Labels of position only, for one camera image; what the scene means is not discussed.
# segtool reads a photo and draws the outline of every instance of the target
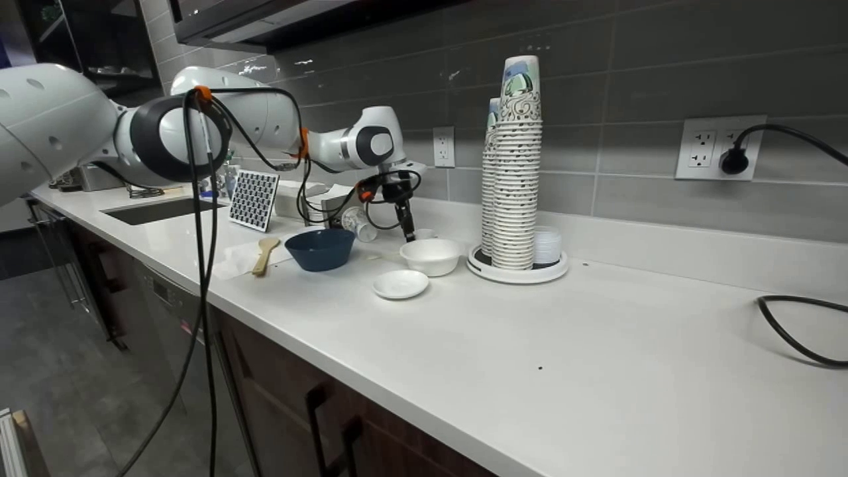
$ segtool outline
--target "black cable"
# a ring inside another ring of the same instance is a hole
[[[352,186],[348,192],[348,197],[342,200],[339,206],[322,210],[322,206],[314,206],[310,200],[309,200],[310,176],[314,176],[314,161],[309,159],[306,161],[306,176],[302,176],[302,181],[297,186],[294,206],[297,206],[297,214],[302,217],[306,225],[323,225],[323,223],[330,223],[330,217],[342,214],[342,210],[352,202],[358,186]]]
[[[784,128],[784,125],[756,125],[756,128],[748,128],[739,133],[739,139],[734,140],[734,149],[742,149],[744,139],[758,133],[758,129],[775,129],[775,133],[784,133],[784,135],[794,135],[797,140],[805,140],[811,147],[816,147],[820,151],[825,151],[828,156],[844,161],[848,168],[848,156],[844,151],[839,151],[835,147],[803,133],[803,129],[795,129],[795,128]]]
[[[260,161],[266,161],[270,170],[275,170],[275,172],[289,172],[289,170],[297,170],[299,168],[299,161],[294,161],[294,165],[273,165],[273,161],[269,161],[269,156],[260,151],[260,147],[250,139],[250,133],[244,129],[244,125],[233,116],[233,111],[226,106],[226,103],[220,103],[218,98],[214,98],[214,106],[220,106],[226,113],[228,113],[228,120],[236,125],[236,129],[241,133],[241,139],[250,144],[250,149],[260,156]]]
[[[764,318],[770,322],[770,327],[790,344],[795,348],[801,356],[816,361],[820,367],[825,368],[848,368],[848,361],[835,361],[835,357],[828,357],[828,356],[820,356],[813,349],[808,349],[805,344],[801,344],[771,312],[770,303],[801,303],[801,304],[813,304],[813,307],[831,307],[831,310],[840,310],[840,312],[848,312],[847,304],[835,304],[835,303],[821,303],[821,300],[811,300],[811,298],[790,298],[790,294],[771,294],[771,298],[758,298],[756,300]]]
[[[731,159],[734,165],[744,165],[748,168],[748,156],[744,156],[744,139],[758,133],[758,129],[775,129],[775,133],[784,133],[784,135],[794,135],[820,151],[825,151],[828,156],[833,156],[835,161],[847,165],[848,168],[848,156],[844,151],[839,151],[835,147],[803,133],[803,129],[795,129],[795,128],[784,128],[784,125],[756,125],[756,128],[748,128],[739,133],[739,139],[734,140],[734,149],[727,153],[727,159]],[[835,361],[835,357],[828,357],[828,356],[820,356],[813,349],[808,349],[805,344],[801,344],[771,312],[770,303],[801,303],[801,304],[813,304],[813,307],[831,307],[831,310],[840,310],[840,312],[848,312],[848,307],[844,304],[835,304],[835,303],[821,303],[821,300],[811,300],[811,298],[788,298],[788,294],[771,294],[771,298],[758,298],[756,304],[760,307],[764,318],[770,322],[770,327],[790,344],[795,348],[801,356],[811,357],[813,363],[825,367],[825,368],[848,368],[848,361]]]
[[[389,172],[380,172],[380,176],[372,176],[372,178],[384,178],[384,176],[399,176],[399,172],[412,172],[412,176],[416,178],[412,194],[416,194],[416,192],[423,188],[424,178],[423,178],[416,170],[389,170]],[[380,223],[372,217],[372,204],[388,204],[388,202],[367,202],[367,204],[364,204],[367,219],[370,219],[372,227],[377,227],[377,231],[395,231],[395,227],[401,227],[401,219],[392,223],[392,225],[380,225]]]
[[[211,303],[207,303],[207,294],[211,294],[211,283],[213,283],[213,266],[214,266],[214,246],[218,246],[218,184],[213,178],[213,242],[211,242],[211,262],[207,254],[204,254],[204,227],[203,227],[203,204],[199,204],[199,178],[197,178],[197,161],[193,161],[193,139],[191,139],[191,94],[185,96],[185,103],[184,103],[184,125],[185,125],[185,147],[188,147],[188,168],[191,168],[191,194],[193,194],[193,227],[197,227],[197,254],[199,254],[199,310],[197,310],[197,322],[191,327],[191,343],[188,343],[188,349],[185,349],[185,357],[184,357],[184,368],[180,368],[180,377],[171,392],[171,400],[168,406],[161,408],[160,420],[154,422],[151,431],[143,437],[143,443],[139,446],[139,450],[130,455],[130,461],[119,470],[119,477],[130,474],[130,470],[139,463],[139,459],[147,454],[147,449],[154,443],[154,437],[160,435],[161,425],[168,422],[168,417],[173,414],[180,392],[184,392],[184,385],[185,385],[185,377],[188,377],[188,368],[191,368],[191,357],[193,357],[193,348],[199,343],[199,328],[204,327],[204,337],[207,337],[207,377],[213,377],[213,343],[211,343],[211,322],[207,322],[207,312],[211,312]],[[214,382],[211,382],[211,408],[213,408],[213,435],[211,435],[211,477],[214,477],[214,449],[218,449],[218,398],[214,398]]]

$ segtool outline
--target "floor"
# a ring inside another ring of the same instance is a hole
[[[0,408],[29,414],[54,477],[115,477],[160,417],[161,392],[71,310],[33,245],[0,235]],[[197,420],[177,408],[132,477],[207,474],[204,455]]]

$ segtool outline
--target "cabinet handle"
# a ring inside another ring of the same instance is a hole
[[[348,461],[348,474],[351,474],[351,477],[358,477],[352,446],[355,446],[355,441],[364,437],[364,431],[367,431],[364,420],[352,420],[352,422],[348,422],[348,426],[342,430],[346,461]]]
[[[322,471],[322,477],[326,477],[330,471],[326,471],[322,430],[318,430],[318,408],[326,402],[326,390],[323,388],[310,390],[306,402],[309,402],[309,414],[310,414],[310,430],[314,430],[314,449],[317,449],[317,459],[318,459],[318,471]]]

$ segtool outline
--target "cabinet door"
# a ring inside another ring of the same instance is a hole
[[[250,431],[266,477],[322,477],[310,430],[256,385],[241,388]]]
[[[362,435],[348,441],[348,454],[352,455],[355,477],[485,477],[482,466],[460,455],[449,446],[419,431],[409,422],[392,417],[377,402],[355,396],[346,385],[338,385],[338,400],[331,425],[339,449],[346,449],[346,435],[351,435],[352,422],[362,422]]]

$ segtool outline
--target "wall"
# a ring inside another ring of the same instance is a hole
[[[0,0],[0,67],[36,63],[29,33],[17,0]]]
[[[256,72],[260,80],[282,82],[282,68],[262,51],[233,51],[233,47],[199,47],[180,45],[176,35],[176,18],[171,11],[171,0],[140,0],[140,14],[150,27],[151,51],[156,59],[161,87],[168,91],[173,76],[185,67],[218,67]]]
[[[481,202],[489,96],[511,42],[552,45],[552,213],[848,239],[848,170],[766,135],[748,186],[673,181],[686,116],[770,113],[848,149],[848,2],[840,0],[473,0],[401,23],[269,55],[180,47],[168,0],[143,0],[156,63],[258,67],[310,128],[370,103],[403,108],[409,151],[433,161],[433,128],[456,128],[460,168],[424,194]]]

